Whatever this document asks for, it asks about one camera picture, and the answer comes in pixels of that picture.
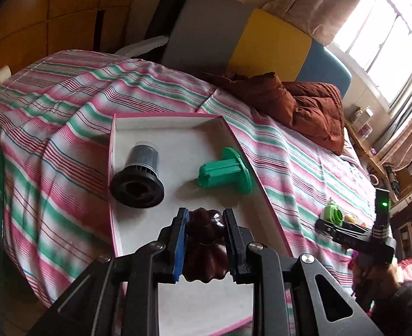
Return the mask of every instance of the window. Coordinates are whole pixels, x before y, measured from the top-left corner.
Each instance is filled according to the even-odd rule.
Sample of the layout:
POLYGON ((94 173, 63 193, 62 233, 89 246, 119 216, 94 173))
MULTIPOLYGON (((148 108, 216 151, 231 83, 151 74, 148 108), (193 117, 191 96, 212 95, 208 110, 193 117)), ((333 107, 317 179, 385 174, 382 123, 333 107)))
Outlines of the window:
POLYGON ((334 43, 391 106, 412 75, 412 6, 407 0, 361 0, 334 43))

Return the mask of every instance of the green 3d-printed part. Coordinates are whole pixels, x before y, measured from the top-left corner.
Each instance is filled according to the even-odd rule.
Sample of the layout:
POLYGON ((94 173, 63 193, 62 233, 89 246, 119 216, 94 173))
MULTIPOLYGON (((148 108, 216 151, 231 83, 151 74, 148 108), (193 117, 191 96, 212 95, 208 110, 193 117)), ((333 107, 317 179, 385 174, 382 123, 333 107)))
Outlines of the green 3d-printed part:
POLYGON ((211 188, 231 183, 236 183, 238 191, 243 194, 251 192, 251 176, 239 153, 232 148, 223 148, 222 160, 200 167, 198 185, 211 188))
POLYGON ((335 202, 331 202, 324 208, 324 219, 332 222, 335 225, 342 226, 343 214, 341 213, 335 202))

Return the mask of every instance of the metal bolt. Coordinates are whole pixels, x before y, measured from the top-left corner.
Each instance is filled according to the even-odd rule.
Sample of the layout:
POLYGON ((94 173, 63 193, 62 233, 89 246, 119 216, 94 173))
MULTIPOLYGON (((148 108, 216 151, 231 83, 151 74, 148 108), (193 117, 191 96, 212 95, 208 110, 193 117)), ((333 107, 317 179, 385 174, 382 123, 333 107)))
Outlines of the metal bolt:
POLYGON ((99 255, 97 260, 101 263, 109 262, 111 260, 111 255, 99 255))
POLYGON ((315 261, 315 258, 312 254, 303 254, 301 255, 301 261, 306 264, 312 264, 315 261))
POLYGON ((250 242, 248 244, 248 247, 250 248, 250 250, 252 251, 260 251, 263 249, 263 245, 260 242, 250 242))
POLYGON ((149 245, 155 250, 161 250, 164 246, 164 244, 160 241, 152 241, 149 245))

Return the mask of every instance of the human hand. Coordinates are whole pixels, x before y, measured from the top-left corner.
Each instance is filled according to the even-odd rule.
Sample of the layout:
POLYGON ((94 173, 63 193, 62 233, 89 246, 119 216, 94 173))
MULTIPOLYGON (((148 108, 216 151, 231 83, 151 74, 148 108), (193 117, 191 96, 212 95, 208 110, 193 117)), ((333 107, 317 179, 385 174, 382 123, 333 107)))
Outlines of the human hand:
POLYGON ((377 283, 374 300, 391 297, 404 282, 401 268, 397 266, 397 259, 393 258, 391 264, 379 265, 369 269, 363 269, 358 263, 358 257, 354 260, 352 269, 352 289, 355 291, 363 278, 371 279, 377 283))

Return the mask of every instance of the bed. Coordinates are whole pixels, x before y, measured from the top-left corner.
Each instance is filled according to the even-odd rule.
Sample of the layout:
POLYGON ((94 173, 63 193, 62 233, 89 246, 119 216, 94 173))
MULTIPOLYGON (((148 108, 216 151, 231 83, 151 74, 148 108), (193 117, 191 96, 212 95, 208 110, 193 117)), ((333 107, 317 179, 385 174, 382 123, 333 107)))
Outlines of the bed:
MULTIPOLYGON (((175 63, 166 57, 165 65, 175 63)), ((375 191, 350 144, 336 156, 225 91, 166 66, 67 50, 0 85, 3 244, 37 297, 49 306, 95 257, 112 252, 111 120, 115 113, 146 111, 222 115, 267 192, 290 254, 313 254, 349 291, 351 250, 317 233, 314 223, 332 198, 343 214, 373 224, 375 191)))

